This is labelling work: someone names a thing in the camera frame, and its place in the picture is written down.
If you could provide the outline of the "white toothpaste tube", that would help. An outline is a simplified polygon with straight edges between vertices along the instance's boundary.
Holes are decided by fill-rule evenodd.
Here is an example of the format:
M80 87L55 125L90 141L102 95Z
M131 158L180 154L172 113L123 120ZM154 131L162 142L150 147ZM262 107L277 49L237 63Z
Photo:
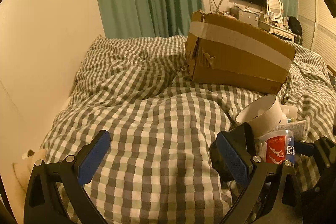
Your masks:
M305 141L307 139L308 122L307 120L290 122L287 124L277 125L275 128L272 129L272 131L281 130L289 130L293 133L295 140Z

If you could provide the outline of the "white oval vanity mirror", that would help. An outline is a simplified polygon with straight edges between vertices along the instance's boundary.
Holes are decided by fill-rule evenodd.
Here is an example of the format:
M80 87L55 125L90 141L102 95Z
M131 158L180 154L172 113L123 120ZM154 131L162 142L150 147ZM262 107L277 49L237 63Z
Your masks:
M280 19L283 13L281 0L268 0L267 12L271 19Z

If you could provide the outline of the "white tape roll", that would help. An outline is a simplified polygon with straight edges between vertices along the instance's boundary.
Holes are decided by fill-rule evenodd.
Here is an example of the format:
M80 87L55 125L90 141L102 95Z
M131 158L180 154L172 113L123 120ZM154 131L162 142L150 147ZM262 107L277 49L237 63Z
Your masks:
M287 124L287 117L274 94L268 94L250 103L236 117L237 125L248 123L255 138L259 138L276 126Z

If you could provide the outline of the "white wardrobe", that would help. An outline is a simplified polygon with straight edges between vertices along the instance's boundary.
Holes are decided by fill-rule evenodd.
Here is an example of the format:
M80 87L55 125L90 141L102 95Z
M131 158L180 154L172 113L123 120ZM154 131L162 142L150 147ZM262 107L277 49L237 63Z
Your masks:
M302 45L321 55L325 63L335 69L335 17L324 0L298 0L298 20L303 31Z

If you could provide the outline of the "silver mini fridge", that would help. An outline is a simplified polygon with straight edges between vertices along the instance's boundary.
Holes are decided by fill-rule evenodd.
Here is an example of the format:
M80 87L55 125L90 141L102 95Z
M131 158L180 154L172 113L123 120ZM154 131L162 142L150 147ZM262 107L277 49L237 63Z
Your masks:
M258 27L259 25L259 16L253 12L248 12L248 11L243 11L239 10L238 11L238 20L251 24L255 27Z

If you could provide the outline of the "white dressing table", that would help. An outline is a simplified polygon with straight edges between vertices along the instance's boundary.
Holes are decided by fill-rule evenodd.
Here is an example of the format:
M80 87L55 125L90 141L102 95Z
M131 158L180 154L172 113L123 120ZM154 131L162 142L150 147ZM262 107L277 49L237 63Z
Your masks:
M259 21L258 27L283 40L289 40L292 42L295 40L295 34L292 33L291 31L284 30L280 27L273 26L269 23Z

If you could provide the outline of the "black bag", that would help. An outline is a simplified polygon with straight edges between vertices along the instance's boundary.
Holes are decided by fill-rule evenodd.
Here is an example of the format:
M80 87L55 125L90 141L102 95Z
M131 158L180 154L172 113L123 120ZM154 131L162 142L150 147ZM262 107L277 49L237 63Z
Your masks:
M295 35L302 36L301 23L296 17L290 16L288 18L288 27L291 30L291 32L293 32Z

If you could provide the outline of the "small black object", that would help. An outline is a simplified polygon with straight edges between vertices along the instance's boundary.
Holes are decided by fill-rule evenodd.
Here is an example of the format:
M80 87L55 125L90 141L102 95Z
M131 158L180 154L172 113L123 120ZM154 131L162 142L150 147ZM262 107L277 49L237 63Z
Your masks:
M230 182L234 180L225 160L217 148L216 141L213 141L210 145L210 159L213 169L217 171L220 177L220 182Z

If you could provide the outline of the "brown cardboard box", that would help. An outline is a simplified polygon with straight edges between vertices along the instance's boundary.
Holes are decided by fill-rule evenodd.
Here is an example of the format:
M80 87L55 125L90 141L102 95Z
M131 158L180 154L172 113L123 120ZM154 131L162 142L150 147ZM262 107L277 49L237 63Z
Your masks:
M232 16L199 10L191 15L186 57L196 83L276 94L288 78L295 47Z

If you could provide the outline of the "green checkered bed quilt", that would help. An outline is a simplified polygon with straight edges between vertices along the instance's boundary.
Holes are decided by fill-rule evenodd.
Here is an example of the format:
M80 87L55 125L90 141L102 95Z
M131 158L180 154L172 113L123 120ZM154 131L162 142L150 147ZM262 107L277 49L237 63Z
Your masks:
M210 145L258 92L190 80L184 36L97 37L42 148L76 154L100 131L108 153L85 191L108 223L218 223L231 207Z

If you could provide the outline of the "red white can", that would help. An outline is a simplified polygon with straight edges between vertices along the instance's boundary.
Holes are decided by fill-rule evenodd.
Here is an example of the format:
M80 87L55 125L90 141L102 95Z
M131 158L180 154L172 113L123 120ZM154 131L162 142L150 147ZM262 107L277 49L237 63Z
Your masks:
M271 131L255 139L257 155L263 161L281 164L283 161L295 163L294 136L289 130Z

